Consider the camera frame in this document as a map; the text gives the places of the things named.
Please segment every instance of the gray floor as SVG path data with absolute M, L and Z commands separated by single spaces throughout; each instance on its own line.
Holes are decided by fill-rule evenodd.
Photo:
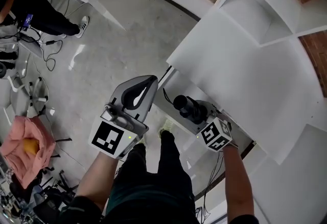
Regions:
M 67 12 L 77 7 L 78 3 L 71 1 Z M 82 6 L 69 18 L 78 23 L 84 15 L 90 17 L 89 27 L 81 39 L 73 36 L 63 40 L 61 52 L 54 56 L 54 71 L 48 71 L 44 61 L 35 58 L 49 87 L 47 115 L 53 135 L 55 139 L 73 139 L 57 145 L 56 151 L 61 158 L 52 160 L 54 174 L 63 169 L 71 185 L 78 184 L 98 153 L 87 144 L 89 132 L 115 87 L 140 75 L 154 74 L 161 78 L 168 68 L 166 59 L 196 24 L 191 17 L 163 0 L 155 0 L 128 31 L 107 21 L 90 5 Z M 58 39 L 47 36 L 45 41 Z M 57 51 L 59 46 L 60 43 L 44 46 L 45 55 Z M 17 62 L 19 71 L 24 69 L 26 58 L 27 53 L 21 51 Z M 49 61 L 48 65 L 52 67 L 53 62 Z M 31 57 L 25 82 L 37 77 Z M 160 139 L 157 131 L 165 120 L 164 114 L 153 106 L 145 122 L 150 128 L 146 134 L 149 172 L 156 172 L 158 168 Z M 218 154 L 191 140 L 178 127 L 174 127 L 173 132 L 183 167 L 192 178 L 197 194 L 207 185 Z

